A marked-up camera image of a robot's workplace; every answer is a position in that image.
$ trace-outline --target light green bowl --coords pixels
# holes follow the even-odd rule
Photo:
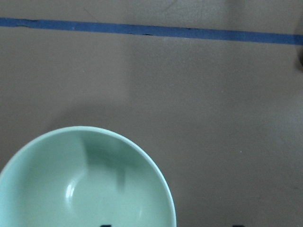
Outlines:
[[[175,227],[172,196],[127,138],[75,126],[25,145],[0,175],[0,227]]]

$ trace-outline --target plastic bowl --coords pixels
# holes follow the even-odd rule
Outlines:
[[[25,145],[0,175],[1,227],[175,227],[172,196],[127,138],[75,126]]]

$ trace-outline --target gray surface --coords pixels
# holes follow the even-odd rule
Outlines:
[[[135,3],[110,1],[53,8],[6,1],[0,13],[90,21],[82,4],[97,11],[102,3],[115,12],[100,7],[102,22],[302,31],[300,2],[262,2],[258,9],[249,7],[258,1],[245,3],[245,13],[230,20],[211,13],[212,2],[218,15],[228,10],[228,1],[205,1],[209,14],[196,21],[198,1],[178,1],[165,21],[154,13],[159,1],[136,2],[136,16]],[[42,133],[93,125],[125,135],[152,157],[171,188],[180,227],[303,226],[299,47],[29,28],[0,33],[0,169]]]

